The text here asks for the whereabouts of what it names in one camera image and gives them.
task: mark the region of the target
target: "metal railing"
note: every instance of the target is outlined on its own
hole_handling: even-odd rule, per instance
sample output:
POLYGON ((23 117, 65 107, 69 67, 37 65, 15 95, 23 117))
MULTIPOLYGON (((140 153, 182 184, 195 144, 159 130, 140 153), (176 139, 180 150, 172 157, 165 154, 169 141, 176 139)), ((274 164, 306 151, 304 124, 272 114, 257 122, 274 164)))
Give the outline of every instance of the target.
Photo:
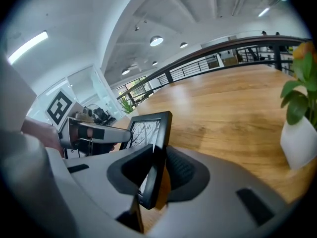
POLYGON ((137 106, 156 90, 167 84, 213 71, 246 65, 267 64, 292 75, 290 69, 290 64, 293 62, 292 53, 288 50, 284 52, 282 47, 296 47, 306 41, 307 39, 297 37, 274 35, 246 37, 222 42, 193 52, 168 64, 131 87, 117 99, 120 102, 120 99, 125 96, 131 101, 132 105, 137 106), (225 51, 231 55, 229 58, 224 57, 225 51), (150 81, 152 83, 156 81, 157 87, 132 97, 131 92, 133 90, 150 81))

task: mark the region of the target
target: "light fixture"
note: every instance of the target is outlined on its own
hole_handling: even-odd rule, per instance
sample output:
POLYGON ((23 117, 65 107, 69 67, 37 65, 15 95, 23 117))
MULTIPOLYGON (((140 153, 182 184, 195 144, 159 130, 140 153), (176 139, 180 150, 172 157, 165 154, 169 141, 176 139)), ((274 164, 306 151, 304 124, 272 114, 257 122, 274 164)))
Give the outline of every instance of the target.
POLYGON ((51 89, 50 91, 48 91, 45 95, 48 96, 51 93, 53 93, 55 90, 57 90, 59 87, 63 86, 64 84, 67 84, 68 82, 65 80, 61 83, 59 83, 56 87, 54 87, 53 89, 51 89))
POLYGON ((161 44, 163 42, 163 40, 164 39, 161 36, 155 35, 150 40, 150 46, 151 47, 157 46, 157 45, 161 44))
POLYGON ((33 39, 29 40, 27 43, 23 44, 20 48, 18 48, 12 55, 10 55, 10 57, 8 58, 8 62, 10 64, 13 64, 20 56, 22 56, 30 48, 37 45, 42 40, 45 40, 47 37, 48 34, 46 31, 35 36, 33 39))
POLYGON ((125 75, 125 74, 128 74, 130 72, 129 69, 125 68, 123 71, 122 71, 122 75, 125 75))
POLYGON ((267 13, 269 10, 269 8, 266 8, 264 9, 264 11, 262 11, 260 14, 259 14, 259 17, 262 17, 265 13, 267 13))
POLYGON ((182 42, 181 44, 180 44, 180 48, 182 49, 182 48, 184 48, 184 47, 186 47, 188 44, 186 43, 186 42, 182 42))

